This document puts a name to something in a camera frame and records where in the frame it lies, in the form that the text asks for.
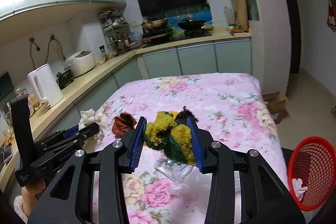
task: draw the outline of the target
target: white rice cooker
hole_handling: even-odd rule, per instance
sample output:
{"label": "white rice cooker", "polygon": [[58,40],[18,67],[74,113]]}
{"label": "white rice cooker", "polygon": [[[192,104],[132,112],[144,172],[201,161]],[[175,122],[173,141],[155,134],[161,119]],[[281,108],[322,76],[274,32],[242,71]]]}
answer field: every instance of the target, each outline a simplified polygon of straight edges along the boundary
{"label": "white rice cooker", "polygon": [[96,61],[91,51],[76,52],[64,61],[65,70],[70,69],[74,77],[83,75],[96,66]]}

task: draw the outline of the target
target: blue backsplash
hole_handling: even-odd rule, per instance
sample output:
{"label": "blue backsplash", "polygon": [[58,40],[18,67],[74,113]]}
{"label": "blue backsplash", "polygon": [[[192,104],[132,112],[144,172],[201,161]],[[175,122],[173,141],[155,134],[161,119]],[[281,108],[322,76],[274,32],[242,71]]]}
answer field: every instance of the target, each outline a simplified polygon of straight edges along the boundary
{"label": "blue backsplash", "polygon": [[184,33],[184,30],[181,29],[177,23],[184,20],[190,19],[203,19],[205,20],[204,29],[212,30],[212,16],[210,11],[209,4],[199,4],[199,5],[192,5],[182,8],[177,8],[173,10],[168,10],[165,12],[160,12],[155,15],[144,17],[143,19],[149,18],[167,18],[168,19],[168,26],[172,30],[172,36],[177,37]]}

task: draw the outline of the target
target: kitchen counter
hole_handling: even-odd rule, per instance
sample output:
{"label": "kitchen counter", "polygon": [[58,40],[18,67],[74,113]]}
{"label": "kitchen counter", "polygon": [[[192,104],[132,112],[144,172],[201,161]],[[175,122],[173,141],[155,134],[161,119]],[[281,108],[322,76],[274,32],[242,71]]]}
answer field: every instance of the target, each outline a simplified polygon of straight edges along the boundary
{"label": "kitchen counter", "polygon": [[[198,42],[206,42],[206,41],[215,41],[215,40],[223,40],[223,39],[233,39],[233,38],[242,38],[242,37],[250,37],[251,33],[236,33],[232,36],[226,28],[216,28],[211,32],[211,36],[207,37],[197,37],[185,40],[179,40],[174,42],[168,42],[160,45],[155,45],[151,47],[139,48],[131,50],[121,56],[114,57],[99,67],[94,68],[88,73],[76,78],[69,86],[62,90],[64,94],[64,98],[57,103],[55,106],[50,108],[44,114],[37,116],[36,114],[32,116],[30,119],[31,132],[33,135],[33,139],[35,140],[42,132],[46,129],[46,127],[64,111],[74,100],[76,100],[81,94],[83,94],[87,89],[97,83],[101,78],[110,73],[112,70],[116,69],[122,63],[126,62],[130,58],[135,57],[136,55],[143,54],[145,52],[156,51],[169,47],[176,47],[181,45],[187,45]],[[0,189],[4,191],[7,181],[11,176],[17,155],[17,145],[15,140],[12,141],[12,149],[13,149],[13,158],[9,162],[8,165],[5,165],[0,172]]]}

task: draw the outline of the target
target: silver screw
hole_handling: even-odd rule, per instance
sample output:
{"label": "silver screw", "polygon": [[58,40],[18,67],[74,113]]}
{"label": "silver screw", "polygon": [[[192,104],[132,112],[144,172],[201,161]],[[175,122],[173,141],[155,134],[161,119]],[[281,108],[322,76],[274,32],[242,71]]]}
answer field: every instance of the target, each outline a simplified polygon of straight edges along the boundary
{"label": "silver screw", "polygon": [[115,141],[115,142],[113,142],[113,144],[112,144],[112,146],[115,147],[115,148],[118,148],[118,147],[120,147],[120,146],[122,146],[122,145],[123,145],[123,143],[122,143],[121,141]]}
{"label": "silver screw", "polygon": [[81,157],[81,156],[83,156],[84,155],[84,150],[77,150],[76,152],[75,152],[75,155],[76,155],[76,157]]}
{"label": "silver screw", "polygon": [[258,152],[257,150],[252,149],[252,150],[250,151],[250,155],[251,155],[252,157],[257,157],[257,156],[259,155],[259,152]]}
{"label": "silver screw", "polygon": [[212,146],[213,148],[220,148],[221,143],[218,142],[218,141],[214,141],[214,142],[211,143],[211,146]]}

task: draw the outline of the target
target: crumpled brown fabric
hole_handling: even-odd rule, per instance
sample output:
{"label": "crumpled brown fabric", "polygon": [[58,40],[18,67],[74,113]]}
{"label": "crumpled brown fabric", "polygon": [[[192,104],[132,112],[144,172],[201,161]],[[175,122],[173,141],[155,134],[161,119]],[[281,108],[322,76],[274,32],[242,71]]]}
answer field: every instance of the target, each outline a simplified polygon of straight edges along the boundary
{"label": "crumpled brown fabric", "polygon": [[112,133],[115,134],[117,138],[121,138],[125,132],[134,129],[136,124],[137,122],[131,114],[123,112],[120,116],[114,118]]}

